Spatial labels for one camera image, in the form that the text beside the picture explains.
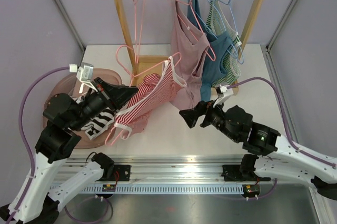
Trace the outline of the black white striped tank top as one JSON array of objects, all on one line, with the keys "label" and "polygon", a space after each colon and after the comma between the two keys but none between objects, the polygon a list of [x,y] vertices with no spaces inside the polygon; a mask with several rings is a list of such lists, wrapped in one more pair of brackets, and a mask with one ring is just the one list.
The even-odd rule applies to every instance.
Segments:
[{"label": "black white striped tank top", "polygon": [[84,137],[88,141],[93,141],[95,138],[104,133],[114,122],[114,113],[111,109],[106,108],[96,117],[91,119],[81,128]]}]

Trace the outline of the red white striped tank top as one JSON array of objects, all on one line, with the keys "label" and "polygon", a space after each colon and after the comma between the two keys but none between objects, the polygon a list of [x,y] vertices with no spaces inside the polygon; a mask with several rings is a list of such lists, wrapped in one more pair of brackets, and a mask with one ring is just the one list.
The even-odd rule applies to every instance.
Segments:
[{"label": "red white striped tank top", "polygon": [[176,73],[174,58],[170,56],[162,64],[162,74],[145,76],[127,108],[116,114],[114,127],[122,130],[120,138],[128,139],[133,134],[143,132],[152,111],[174,100],[184,87],[186,81]]}]

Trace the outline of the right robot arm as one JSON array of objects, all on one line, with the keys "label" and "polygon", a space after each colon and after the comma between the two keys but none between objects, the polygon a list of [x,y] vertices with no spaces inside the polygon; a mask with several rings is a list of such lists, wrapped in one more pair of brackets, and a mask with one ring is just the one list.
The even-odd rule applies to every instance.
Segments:
[{"label": "right robot arm", "polygon": [[194,108],[179,114],[189,128],[213,126],[247,151],[239,165],[223,165],[225,181],[247,182],[244,196],[258,198],[259,182],[292,181],[314,189],[319,195],[336,200],[336,158],[290,142],[277,130],[253,121],[243,108],[227,111],[214,101],[199,102]]}]

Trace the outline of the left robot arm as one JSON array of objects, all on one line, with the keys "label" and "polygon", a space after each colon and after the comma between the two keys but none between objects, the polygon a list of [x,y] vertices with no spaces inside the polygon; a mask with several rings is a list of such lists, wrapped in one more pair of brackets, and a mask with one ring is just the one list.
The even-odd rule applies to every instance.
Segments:
[{"label": "left robot arm", "polygon": [[117,113],[138,92],[135,86],[111,85],[99,77],[91,84],[79,103],[66,93],[56,94],[48,101],[43,112],[48,122],[35,146],[35,163],[15,200],[1,207],[1,218],[6,223],[54,223],[86,186],[113,177],[114,161],[100,152],[73,177],[51,188],[81,139],[76,132],[107,108]]}]

